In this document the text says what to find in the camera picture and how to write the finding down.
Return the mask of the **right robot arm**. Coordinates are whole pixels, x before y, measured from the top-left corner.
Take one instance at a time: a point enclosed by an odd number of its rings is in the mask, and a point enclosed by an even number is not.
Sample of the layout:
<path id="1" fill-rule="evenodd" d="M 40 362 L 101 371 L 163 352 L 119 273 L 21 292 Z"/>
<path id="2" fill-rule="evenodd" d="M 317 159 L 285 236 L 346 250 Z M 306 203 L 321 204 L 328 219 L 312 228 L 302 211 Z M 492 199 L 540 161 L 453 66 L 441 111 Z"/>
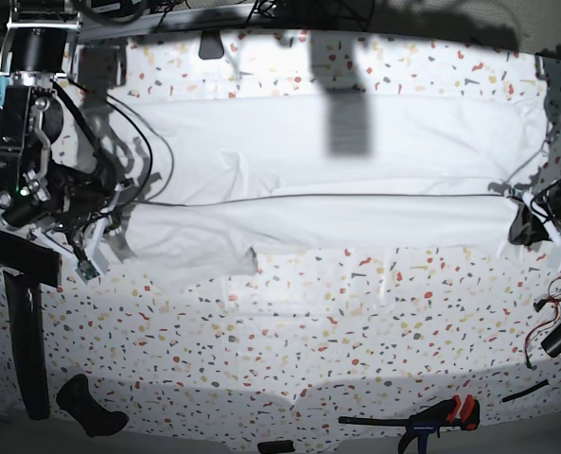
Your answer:
<path id="1" fill-rule="evenodd" d="M 119 227 L 125 208 L 112 157 L 61 87 L 69 34 L 83 19 L 128 26 L 149 9 L 140 1 L 124 17 L 108 17 L 91 1 L 13 1 L 0 52 L 0 76 L 9 78 L 0 108 L 0 221 L 11 230 L 39 225 L 81 246 L 87 230 Z M 96 165 L 85 172 L 55 162 L 52 146 L 69 112 L 92 148 Z"/>

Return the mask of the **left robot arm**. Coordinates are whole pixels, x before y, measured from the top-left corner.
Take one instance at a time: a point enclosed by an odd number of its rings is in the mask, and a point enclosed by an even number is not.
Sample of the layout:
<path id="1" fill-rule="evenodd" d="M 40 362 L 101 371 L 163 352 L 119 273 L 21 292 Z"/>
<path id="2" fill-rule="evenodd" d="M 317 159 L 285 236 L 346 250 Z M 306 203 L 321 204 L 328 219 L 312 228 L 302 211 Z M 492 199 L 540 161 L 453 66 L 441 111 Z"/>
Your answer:
<path id="1" fill-rule="evenodd" d="M 548 126 L 536 174 L 507 189 L 506 195 L 517 204 L 508 240 L 524 247 L 541 241 L 561 247 L 561 46 L 536 54 L 535 69 L 537 78 L 547 84 Z"/>

